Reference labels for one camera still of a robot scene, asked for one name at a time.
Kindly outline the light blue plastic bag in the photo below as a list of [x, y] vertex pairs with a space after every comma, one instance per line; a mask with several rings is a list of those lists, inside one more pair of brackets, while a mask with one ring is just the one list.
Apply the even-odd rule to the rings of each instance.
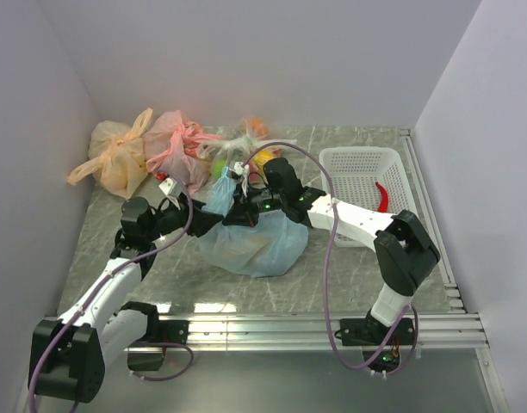
[[202, 257], [215, 267], [253, 278], [285, 274], [307, 247], [308, 229], [280, 210], [255, 226], [218, 223], [198, 238]]

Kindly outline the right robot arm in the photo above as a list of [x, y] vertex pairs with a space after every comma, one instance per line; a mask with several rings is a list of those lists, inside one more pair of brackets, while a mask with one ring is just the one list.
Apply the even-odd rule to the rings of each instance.
[[367, 332], [374, 342], [389, 342], [398, 330], [395, 320], [440, 261], [437, 246], [418, 216], [409, 210], [371, 211], [304, 186], [283, 157], [267, 162], [263, 172], [267, 186], [249, 188], [248, 167], [237, 162], [225, 169], [237, 187], [224, 224], [253, 227], [261, 214], [277, 210], [296, 224], [329, 230], [374, 251], [383, 287], [369, 311]]

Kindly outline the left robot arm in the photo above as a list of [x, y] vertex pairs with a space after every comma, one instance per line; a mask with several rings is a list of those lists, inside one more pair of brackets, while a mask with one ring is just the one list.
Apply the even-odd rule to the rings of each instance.
[[34, 328], [28, 374], [29, 409], [48, 396], [88, 403], [101, 388], [106, 368], [131, 343], [151, 346], [161, 336], [155, 305], [126, 303], [160, 252], [156, 241], [176, 231], [200, 237], [223, 220], [200, 201], [181, 194], [153, 207], [143, 197], [125, 201], [121, 227], [101, 275], [69, 310]]

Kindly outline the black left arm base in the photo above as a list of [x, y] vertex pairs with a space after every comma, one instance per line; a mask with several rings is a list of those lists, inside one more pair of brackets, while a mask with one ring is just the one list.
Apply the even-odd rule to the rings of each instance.
[[160, 321], [155, 336], [141, 338], [127, 350], [127, 367], [135, 373], [157, 372], [168, 351], [187, 346], [188, 333], [187, 320]]

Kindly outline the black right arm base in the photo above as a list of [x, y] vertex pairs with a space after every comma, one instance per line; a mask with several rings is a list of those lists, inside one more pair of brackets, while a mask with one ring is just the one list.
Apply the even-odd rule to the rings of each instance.
[[[370, 314], [366, 318], [341, 318], [340, 329], [334, 337], [343, 347], [374, 347], [382, 343], [390, 328], [374, 320]], [[367, 365], [371, 373], [387, 377], [400, 369], [417, 353], [419, 341], [419, 321], [403, 317], [396, 325], [381, 352]]]

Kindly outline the green fake fruit in bag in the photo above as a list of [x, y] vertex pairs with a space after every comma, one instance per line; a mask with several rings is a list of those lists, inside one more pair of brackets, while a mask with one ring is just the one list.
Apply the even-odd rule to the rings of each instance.
[[211, 168], [211, 175], [214, 179], [221, 177], [222, 170], [227, 166], [226, 159], [214, 160]]

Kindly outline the yellow smiley fruit in bag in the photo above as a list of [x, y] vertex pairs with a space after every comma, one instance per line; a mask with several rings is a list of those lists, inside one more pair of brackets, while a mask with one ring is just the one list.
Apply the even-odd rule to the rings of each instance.
[[261, 150], [253, 157], [253, 163], [256, 167], [262, 169], [267, 162], [275, 157], [276, 155], [273, 151]]

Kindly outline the clear plastic bag with fruits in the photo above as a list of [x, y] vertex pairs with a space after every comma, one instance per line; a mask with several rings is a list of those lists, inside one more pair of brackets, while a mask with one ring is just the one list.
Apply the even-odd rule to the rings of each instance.
[[[242, 119], [236, 126], [226, 128], [220, 135], [219, 140], [203, 140], [195, 150], [195, 154], [203, 160], [210, 162], [210, 176], [212, 181], [216, 181], [211, 175], [211, 168], [214, 160], [226, 159], [227, 166], [236, 162], [244, 162], [256, 149], [270, 142], [287, 142], [295, 144], [295, 139], [282, 139], [277, 133], [270, 130], [268, 125], [261, 118], [248, 117]], [[264, 148], [273, 151], [276, 157], [282, 155], [280, 145], [272, 145]], [[263, 169], [259, 169], [253, 163], [253, 158], [249, 162], [250, 172], [263, 174]]]

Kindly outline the pink plastic bag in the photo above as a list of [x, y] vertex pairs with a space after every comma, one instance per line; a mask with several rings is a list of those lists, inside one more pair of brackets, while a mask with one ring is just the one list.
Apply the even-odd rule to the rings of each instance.
[[190, 194], [196, 193], [210, 176], [211, 160], [197, 156], [200, 144], [220, 141], [180, 110], [163, 113], [144, 133], [146, 168], [154, 176], [166, 174], [180, 179]]

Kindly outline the beige plastic bag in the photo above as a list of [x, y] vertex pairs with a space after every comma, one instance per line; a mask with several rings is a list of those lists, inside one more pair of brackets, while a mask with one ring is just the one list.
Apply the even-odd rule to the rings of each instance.
[[147, 108], [131, 126], [111, 120], [98, 123], [91, 134], [88, 160], [68, 175], [67, 182], [75, 185], [93, 176], [109, 193], [130, 199], [148, 175], [143, 135], [152, 116]]

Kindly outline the red fake chili pepper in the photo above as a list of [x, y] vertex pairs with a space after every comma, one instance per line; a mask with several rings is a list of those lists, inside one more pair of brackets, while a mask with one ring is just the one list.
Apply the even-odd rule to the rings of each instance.
[[377, 208], [377, 211], [379, 213], [386, 213], [388, 211], [388, 206], [389, 206], [388, 192], [379, 182], [375, 182], [375, 186], [379, 190], [380, 195], [381, 195], [381, 201]]

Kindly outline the white plastic basket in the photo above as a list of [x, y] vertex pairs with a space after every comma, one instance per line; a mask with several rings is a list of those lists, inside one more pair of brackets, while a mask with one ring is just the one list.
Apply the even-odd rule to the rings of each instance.
[[377, 146], [326, 148], [319, 161], [332, 179], [336, 196], [358, 207], [377, 211], [381, 201], [375, 182], [388, 192], [387, 213], [417, 212], [400, 154]]

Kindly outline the aluminium mounting rail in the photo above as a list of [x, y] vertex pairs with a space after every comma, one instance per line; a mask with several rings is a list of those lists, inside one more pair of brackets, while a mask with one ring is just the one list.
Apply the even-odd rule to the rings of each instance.
[[[194, 351], [310, 351], [331, 348], [320, 313], [196, 313], [163, 315], [163, 322], [188, 323], [187, 345]], [[480, 317], [425, 314], [418, 317], [422, 349], [488, 348]]]

